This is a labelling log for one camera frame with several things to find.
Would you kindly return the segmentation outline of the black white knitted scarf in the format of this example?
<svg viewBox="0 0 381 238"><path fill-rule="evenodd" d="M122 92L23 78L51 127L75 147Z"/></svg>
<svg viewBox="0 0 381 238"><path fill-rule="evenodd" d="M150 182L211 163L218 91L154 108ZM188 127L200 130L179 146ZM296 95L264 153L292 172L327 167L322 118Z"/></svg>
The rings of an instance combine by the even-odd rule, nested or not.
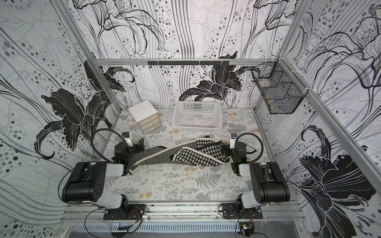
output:
<svg viewBox="0 0 381 238"><path fill-rule="evenodd" d="M228 163L222 141L202 137L172 147L155 146L134 154L129 173L144 165L179 164L192 167L217 167Z"/></svg>

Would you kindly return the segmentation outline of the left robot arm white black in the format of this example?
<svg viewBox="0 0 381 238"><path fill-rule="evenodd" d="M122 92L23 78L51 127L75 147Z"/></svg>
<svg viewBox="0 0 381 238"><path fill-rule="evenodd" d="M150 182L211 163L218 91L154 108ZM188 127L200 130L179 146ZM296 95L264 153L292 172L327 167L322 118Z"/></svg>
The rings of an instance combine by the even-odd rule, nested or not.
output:
<svg viewBox="0 0 381 238"><path fill-rule="evenodd" d="M120 142L114 147L112 162L80 162L73 169L62 190L61 198L67 204L91 203L105 208L108 213L129 213L125 195L105 188L106 178L119 178L130 173L132 156L144 151L144 140L130 147Z"/></svg>

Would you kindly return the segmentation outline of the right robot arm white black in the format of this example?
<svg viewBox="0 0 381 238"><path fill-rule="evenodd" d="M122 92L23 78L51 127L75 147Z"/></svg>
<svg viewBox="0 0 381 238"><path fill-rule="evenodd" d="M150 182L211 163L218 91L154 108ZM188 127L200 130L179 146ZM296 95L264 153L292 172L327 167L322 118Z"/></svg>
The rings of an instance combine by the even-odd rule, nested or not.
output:
<svg viewBox="0 0 381 238"><path fill-rule="evenodd" d="M287 202L290 189L276 162L248 162L247 145L236 142L232 148L223 145L222 154L232 158L231 167L239 177L250 179L249 191L240 194L236 200L237 210L252 209L267 203Z"/></svg>

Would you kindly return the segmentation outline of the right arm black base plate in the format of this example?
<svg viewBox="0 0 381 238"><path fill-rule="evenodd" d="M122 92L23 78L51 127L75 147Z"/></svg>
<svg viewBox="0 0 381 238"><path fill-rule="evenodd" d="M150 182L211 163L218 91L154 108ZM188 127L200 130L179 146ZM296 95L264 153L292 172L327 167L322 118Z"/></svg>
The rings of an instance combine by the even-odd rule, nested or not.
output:
<svg viewBox="0 0 381 238"><path fill-rule="evenodd" d="M262 211L259 208L238 210L235 203L222 203L218 207L218 212L222 213L225 220L253 219L263 218Z"/></svg>

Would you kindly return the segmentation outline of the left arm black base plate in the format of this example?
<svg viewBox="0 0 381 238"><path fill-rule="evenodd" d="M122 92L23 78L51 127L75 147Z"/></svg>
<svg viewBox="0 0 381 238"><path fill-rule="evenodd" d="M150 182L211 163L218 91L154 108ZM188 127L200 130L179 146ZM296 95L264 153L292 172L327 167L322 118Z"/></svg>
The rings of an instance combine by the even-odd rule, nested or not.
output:
<svg viewBox="0 0 381 238"><path fill-rule="evenodd" d="M106 209L103 219L106 221L121 221L121 220L141 220L145 213L145 204L132 204L127 209L120 207L118 209Z"/></svg>

